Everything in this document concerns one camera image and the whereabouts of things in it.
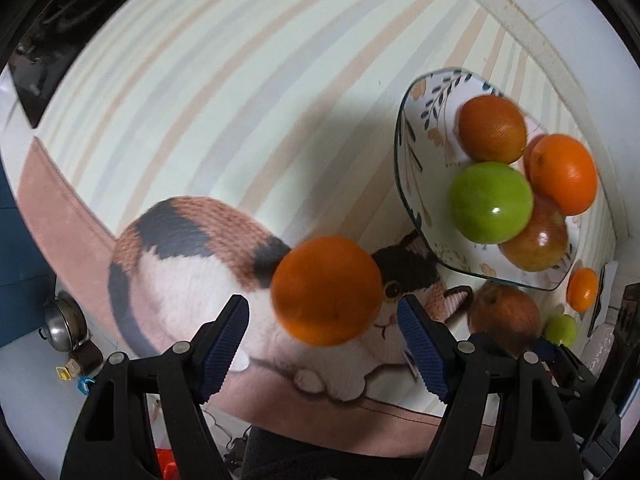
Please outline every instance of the blue cabinet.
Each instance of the blue cabinet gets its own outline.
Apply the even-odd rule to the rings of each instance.
[[[44,303],[55,286],[0,166],[0,346],[44,324]]]

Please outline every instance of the table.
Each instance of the table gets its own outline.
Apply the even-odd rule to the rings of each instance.
[[[443,66],[479,73],[547,129],[588,141],[607,185],[610,164],[579,87],[506,0],[130,0],[80,53],[36,129],[19,108],[5,113],[0,150],[55,271],[92,316],[142,354],[189,339],[213,313],[203,306],[188,318],[159,316],[159,289],[140,282],[132,282],[131,307],[112,310],[112,253],[131,222],[169,197],[202,195],[288,246],[324,234],[371,253],[398,246],[412,230],[392,172],[399,102],[416,76]],[[2,88],[15,102],[6,73]],[[603,189],[581,221],[578,259],[599,272],[615,245]],[[446,287],[481,283],[440,273]],[[238,291],[237,280],[220,276],[224,293]],[[563,286],[532,295],[543,319],[564,308]],[[464,322],[452,331],[468,336]],[[313,384],[301,393],[295,374],[273,362],[254,358],[243,367],[212,404],[320,446],[422,453],[444,411],[393,360],[348,402],[310,394]],[[478,452],[490,435],[487,425]]]

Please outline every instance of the small green fruit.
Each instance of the small green fruit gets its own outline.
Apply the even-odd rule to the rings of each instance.
[[[500,162],[466,168],[449,188],[453,223],[476,244],[501,244],[519,234],[533,211],[533,193],[522,174]]]
[[[578,335],[578,324],[569,314],[554,317],[545,326],[543,333],[546,340],[553,344],[571,346]]]

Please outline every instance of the plate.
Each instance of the plate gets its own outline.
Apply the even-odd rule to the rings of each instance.
[[[554,290],[575,260],[580,217],[567,217],[569,242],[557,265],[542,272],[525,272],[505,258],[497,245],[475,244],[453,226],[449,186],[473,162],[458,142],[460,107],[476,96],[504,96],[482,77],[450,68],[419,77],[408,89],[396,122],[394,167],[396,186],[415,227],[440,262],[449,269],[489,280]],[[522,112],[527,142],[547,132]],[[524,173],[522,158],[511,165]]]

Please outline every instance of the cat's paw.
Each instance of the cat's paw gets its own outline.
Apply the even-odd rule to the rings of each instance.
[[[322,379],[311,370],[298,370],[293,377],[294,384],[308,394],[321,394],[324,392]]]
[[[332,399],[346,402],[361,396],[366,385],[365,378],[362,376],[341,377],[340,380],[329,382],[326,392]]]
[[[242,372],[249,367],[249,356],[241,348],[238,349],[229,367],[230,372]]]

